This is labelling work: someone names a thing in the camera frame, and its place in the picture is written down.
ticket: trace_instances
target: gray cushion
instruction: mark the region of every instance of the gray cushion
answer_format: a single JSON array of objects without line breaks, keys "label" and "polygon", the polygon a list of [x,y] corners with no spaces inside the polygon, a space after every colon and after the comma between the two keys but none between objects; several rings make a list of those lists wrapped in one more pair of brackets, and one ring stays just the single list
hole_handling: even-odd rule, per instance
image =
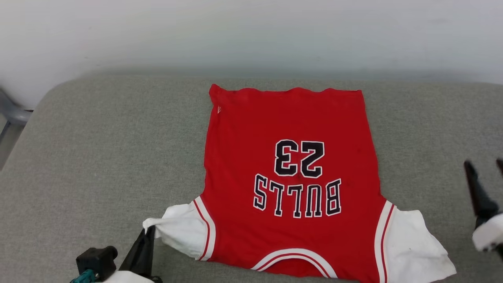
[{"label": "gray cushion", "polygon": [[[68,282],[89,247],[117,247],[120,265],[148,217],[204,186],[212,83],[227,89],[362,89],[382,194],[419,209],[458,274],[497,282],[496,254],[475,251],[463,171],[470,158],[503,204],[503,86],[406,82],[96,77],[62,84],[38,105],[0,173],[0,274]],[[171,281],[322,282],[197,262],[156,243],[153,274]]]}]

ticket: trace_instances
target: jersey armhole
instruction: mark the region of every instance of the jersey armhole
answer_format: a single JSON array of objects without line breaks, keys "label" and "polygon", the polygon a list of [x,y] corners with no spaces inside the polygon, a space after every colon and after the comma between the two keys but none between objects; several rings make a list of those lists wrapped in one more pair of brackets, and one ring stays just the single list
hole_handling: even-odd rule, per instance
[{"label": "jersey armhole", "polygon": [[216,229],[215,229],[215,223],[213,222],[213,219],[211,219],[208,210],[206,209],[206,206],[204,205],[203,200],[201,199],[201,196],[198,196],[194,200],[194,205],[196,206],[197,212],[199,213],[199,216],[201,219],[205,222],[206,224],[206,244],[204,247],[204,250],[202,254],[199,256],[199,258],[196,258],[197,260],[208,260],[211,258],[213,255],[213,251],[215,249],[215,239],[216,239]]},{"label": "jersey armhole", "polygon": [[374,238],[374,252],[376,257],[377,271],[379,273],[379,283],[388,283],[388,266],[385,253],[385,240],[387,230],[391,221],[395,205],[386,201],[377,223],[376,234]]},{"label": "jersey armhole", "polygon": [[[388,203],[380,224],[390,206]],[[456,273],[447,251],[426,228],[421,212],[401,211],[394,205],[384,225],[381,260],[377,262],[378,268],[382,263],[380,283],[434,282]]]},{"label": "jersey armhole", "polygon": [[208,218],[204,204],[197,201],[170,206],[162,218],[146,219],[143,228],[155,226],[155,237],[161,238],[165,244],[192,258],[207,260],[213,252],[214,229],[211,226],[214,225],[211,225],[213,222]]}]

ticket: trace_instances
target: fabric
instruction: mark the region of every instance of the fabric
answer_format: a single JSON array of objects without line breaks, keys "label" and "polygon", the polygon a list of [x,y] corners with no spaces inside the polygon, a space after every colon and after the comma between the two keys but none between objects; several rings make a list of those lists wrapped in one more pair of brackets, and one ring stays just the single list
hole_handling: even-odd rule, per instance
[{"label": "fabric", "polygon": [[[400,242],[385,246],[396,208],[380,194],[361,91],[226,91],[213,85],[209,93],[213,110],[205,146],[205,188],[183,207],[194,207],[196,217],[190,223],[173,222],[179,210],[175,207],[164,215],[169,222],[147,221],[158,223],[165,242],[187,243],[190,235],[177,239],[176,234],[192,226],[196,235],[206,231],[185,247],[193,256],[194,247],[200,247],[196,259],[294,276],[362,283],[425,278],[404,274],[407,266],[390,278],[388,263],[395,258],[389,253],[410,265],[434,268],[431,273],[438,277],[430,281],[455,273],[443,247],[418,225],[421,216],[412,218],[420,229],[393,227],[392,241]],[[402,236],[414,232],[424,238]],[[432,260],[415,260],[411,247],[417,247],[414,252],[430,251],[425,253]],[[433,262],[441,256],[446,256],[448,268]]]},{"label": "fabric", "polygon": [[[208,90],[361,89],[381,193],[420,210],[458,273],[441,282],[494,283],[501,260],[477,252],[463,171],[470,158],[503,203],[503,87],[491,84],[97,76],[62,84],[35,109],[0,172],[0,274],[68,282],[75,258],[113,245],[122,263],[145,218],[190,203],[204,188]],[[200,262],[156,243],[164,282],[327,282]]]}]

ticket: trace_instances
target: basketball jersey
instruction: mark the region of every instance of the basketball jersey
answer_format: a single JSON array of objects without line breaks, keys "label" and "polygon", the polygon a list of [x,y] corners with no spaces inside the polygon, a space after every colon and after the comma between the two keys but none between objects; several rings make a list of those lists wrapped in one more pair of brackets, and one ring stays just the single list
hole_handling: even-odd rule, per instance
[{"label": "basketball jersey", "polygon": [[[399,215],[406,211],[380,193],[362,92],[227,91],[213,85],[210,97],[203,193],[144,227],[156,225],[167,244],[198,260],[392,282],[389,256],[400,252],[387,252],[392,222],[417,223],[422,216]],[[177,227],[192,233],[174,232]],[[433,238],[420,230],[414,237]],[[394,233],[399,239],[407,232]],[[438,258],[447,257],[431,238],[409,245],[434,247]],[[444,269],[444,277],[455,273],[452,263]]]}]

